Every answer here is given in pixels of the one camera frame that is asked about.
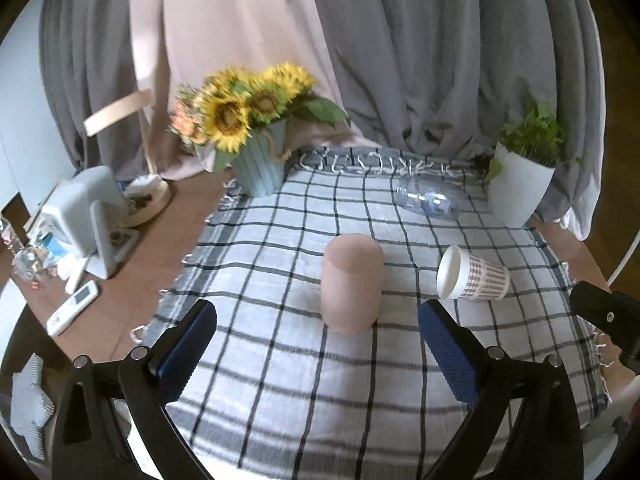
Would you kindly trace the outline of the pink plastic cup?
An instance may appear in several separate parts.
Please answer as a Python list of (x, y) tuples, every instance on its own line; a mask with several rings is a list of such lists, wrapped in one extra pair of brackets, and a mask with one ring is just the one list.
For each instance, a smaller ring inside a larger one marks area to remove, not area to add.
[(320, 312), (330, 330), (345, 336), (368, 330), (378, 318), (384, 282), (380, 244), (363, 234), (343, 234), (326, 245)]

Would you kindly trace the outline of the plaid paper cup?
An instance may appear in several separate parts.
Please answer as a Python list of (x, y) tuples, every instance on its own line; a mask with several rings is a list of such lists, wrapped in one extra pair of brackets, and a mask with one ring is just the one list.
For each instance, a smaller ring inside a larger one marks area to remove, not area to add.
[(436, 275), (437, 296), (442, 300), (500, 300), (509, 290), (510, 271), (505, 266), (474, 256), (457, 245), (442, 255)]

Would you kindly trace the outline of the clear plastic cup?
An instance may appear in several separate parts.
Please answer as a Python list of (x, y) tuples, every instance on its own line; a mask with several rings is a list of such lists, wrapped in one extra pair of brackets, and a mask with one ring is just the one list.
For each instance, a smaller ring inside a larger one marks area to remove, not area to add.
[(395, 202), (425, 218), (456, 221), (464, 200), (460, 188), (431, 176), (401, 178), (395, 188)]

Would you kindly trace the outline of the white remote control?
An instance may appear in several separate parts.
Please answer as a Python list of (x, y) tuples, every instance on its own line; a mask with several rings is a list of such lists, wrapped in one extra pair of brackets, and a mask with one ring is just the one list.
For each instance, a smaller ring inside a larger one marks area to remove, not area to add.
[(56, 337), (65, 332), (81, 314), (88, 308), (100, 293), (95, 281), (88, 281), (67, 298), (47, 319), (46, 331), (50, 337)]

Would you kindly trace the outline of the white star cushion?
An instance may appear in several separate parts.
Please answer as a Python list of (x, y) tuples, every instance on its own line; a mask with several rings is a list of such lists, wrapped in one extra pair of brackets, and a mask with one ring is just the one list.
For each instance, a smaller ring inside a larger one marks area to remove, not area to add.
[(33, 353), (23, 369), (12, 375), (11, 428), (26, 441), (36, 460), (46, 460), (43, 428), (55, 406), (42, 388), (43, 359)]

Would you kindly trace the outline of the black white checked tablecloth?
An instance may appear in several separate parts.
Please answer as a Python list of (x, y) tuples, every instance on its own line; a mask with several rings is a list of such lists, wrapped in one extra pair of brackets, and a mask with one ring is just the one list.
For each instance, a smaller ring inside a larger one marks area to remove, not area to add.
[[(456, 221), (395, 202), (403, 177), (460, 188)], [(320, 314), (324, 248), (337, 235), (380, 244), (378, 320), (364, 333), (331, 332)], [(143, 341), (154, 344), (195, 300), (218, 327), (168, 413), (207, 466), (226, 463), (277, 479), (420, 479), (466, 412), (423, 343), (416, 312), (436, 294), (445, 250), (457, 245), (510, 271), (498, 301), (454, 300), (457, 322), (514, 359), (559, 356), (587, 425), (608, 408), (592, 328), (570, 313), (567, 266), (531, 226), (490, 214), (478, 173), (389, 148), (296, 154), (279, 193), (231, 190), (164, 292)]]

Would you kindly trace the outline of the white plant pot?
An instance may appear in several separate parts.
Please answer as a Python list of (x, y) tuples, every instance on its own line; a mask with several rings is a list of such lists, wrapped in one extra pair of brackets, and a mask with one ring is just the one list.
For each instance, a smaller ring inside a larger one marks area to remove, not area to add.
[(554, 168), (508, 150), (498, 143), (489, 166), (489, 211), (508, 228), (529, 220), (550, 185)]

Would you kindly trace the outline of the grey white desktop device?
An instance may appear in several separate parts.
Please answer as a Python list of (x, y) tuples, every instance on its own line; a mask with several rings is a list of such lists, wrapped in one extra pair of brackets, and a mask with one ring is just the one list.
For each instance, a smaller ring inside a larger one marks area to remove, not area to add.
[(112, 170), (96, 166), (60, 184), (41, 208), (44, 224), (86, 271), (107, 280), (140, 240), (124, 227), (128, 205)]

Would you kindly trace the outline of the green leafy plant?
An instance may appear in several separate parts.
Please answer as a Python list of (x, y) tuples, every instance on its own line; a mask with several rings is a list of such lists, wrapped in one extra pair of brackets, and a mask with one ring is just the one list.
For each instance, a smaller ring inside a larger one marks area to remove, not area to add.
[(506, 120), (499, 130), (497, 142), (508, 152), (547, 168), (573, 164), (584, 168), (580, 156), (567, 156), (564, 130), (556, 119), (553, 106), (537, 100), (529, 90), (524, 91), (522, 101), (526, 107), (525, 116)]

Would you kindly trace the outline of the blue ribbed flower pot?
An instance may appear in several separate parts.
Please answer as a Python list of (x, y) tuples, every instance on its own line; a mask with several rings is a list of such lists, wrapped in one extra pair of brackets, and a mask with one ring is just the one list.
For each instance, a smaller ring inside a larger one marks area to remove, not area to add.
[(286, 120), (253, 130), (239, 156), (231, 163), (242, 192), (250, 197), (276, 194), (284, 179)]

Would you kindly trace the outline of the yellow sunflower bouquet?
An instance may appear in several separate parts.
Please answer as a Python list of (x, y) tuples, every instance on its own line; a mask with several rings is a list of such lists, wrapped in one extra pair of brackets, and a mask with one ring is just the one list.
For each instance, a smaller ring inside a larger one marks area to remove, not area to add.
[(209, 170), (218, 174), (248, 152), (250, 142), (267, 141), (270, 158), (282, 164), (289, 148), (278, 148), (273, 126), (295, 117), (334, 128), (352, 122), (333, 101), (314, 92), (317, 79), (305, 67), (289, 62), (263, 72), (229, 66), (208, 74), (199, 87), (179, 84), (168, 131), (191, 151), (210, 146), (215, 159)]

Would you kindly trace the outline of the grey curtain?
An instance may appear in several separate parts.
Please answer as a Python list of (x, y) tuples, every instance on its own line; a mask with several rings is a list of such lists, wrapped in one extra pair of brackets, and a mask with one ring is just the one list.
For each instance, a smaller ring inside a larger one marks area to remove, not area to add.
[[(549, 102), (567, 156), (537, 207), (585, 238), (600, 195), (604, 69), (589, 0), (314, 0), (352, 122), (293, 122), (294, 146), (378, 144), (439, 159), (489, 153), (525, 90)], [(139, 89), (129, 0), (44, 0), (40, 64), (72, 163), (118, 169), (137, 147), (125, 122), (88, 138), (84, 121)]]

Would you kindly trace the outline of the beige pink curtain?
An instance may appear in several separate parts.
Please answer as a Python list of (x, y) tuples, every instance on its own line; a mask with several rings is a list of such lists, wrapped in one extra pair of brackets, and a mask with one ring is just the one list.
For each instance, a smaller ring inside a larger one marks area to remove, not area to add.
[(290, 62), (316, 77), (320, 96), (343, 102), (314, 0), (129, 0), (129, 10), (138, 87), (154, 96), (150, 155), (168, 180), (204, 169), (167, 129), (177, 84), (198, 86), (228, 66), (261, 72)]

